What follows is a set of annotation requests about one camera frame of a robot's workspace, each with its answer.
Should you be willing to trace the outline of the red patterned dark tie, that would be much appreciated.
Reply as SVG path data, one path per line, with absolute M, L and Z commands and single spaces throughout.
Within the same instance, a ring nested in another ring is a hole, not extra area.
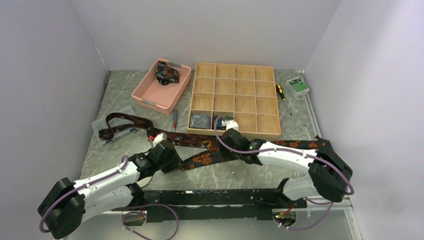
M 109 124 L 109 121 L 113 119 L 125 119 L 130 121 L 130 123 L 112 127 Z M 105 123 L 107 128 L 98 131 L 99 138 L 105 141 L 112 140 L 115 133 L 135 128 L 146 130 L 148 137 L 156 137 L 157 135 L 164 133 L 166 134 L 167 141 L 172 142 L 177 146 L 202 148 L 215 151 L 218 149 L 218 141 L 215 136 L 162 130 L 154 127 L 153 122 L 144 117 L 125 114 L 122 112 L 113 112 L 106 116 Z

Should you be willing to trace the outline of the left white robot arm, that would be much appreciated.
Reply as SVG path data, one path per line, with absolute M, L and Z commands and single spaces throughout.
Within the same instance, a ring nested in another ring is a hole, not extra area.
M 37 211 L 39 230 L 59 240 L 73 233 L 83 222 L 109 210 L 138 210 L 154 206 L 138 182 L 156 172 L 178 169 L 183 160 L 171 142 L 154 143 L 148 151 L 123 156 L 121 163 L 97 175 L 70 181 L 58 180 Z

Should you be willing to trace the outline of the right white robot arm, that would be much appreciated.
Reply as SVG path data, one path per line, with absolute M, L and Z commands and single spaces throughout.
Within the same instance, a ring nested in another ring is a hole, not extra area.
M 218 136 L 217 141 L 226 159 L 236 158 L 251 165 L 279 166 L 304 174 L 300 178 L 284 180 L 279 187 L 275 200 L 282 208 L 289 207 L 296 200 L 314 196 L 339 203 L 344 196 L 355 192 L 350 182 L 353 170 L 330 143 L 318 145 L 316 149 L 299 149 L 263 139 L 249 141 L 233 128 Z

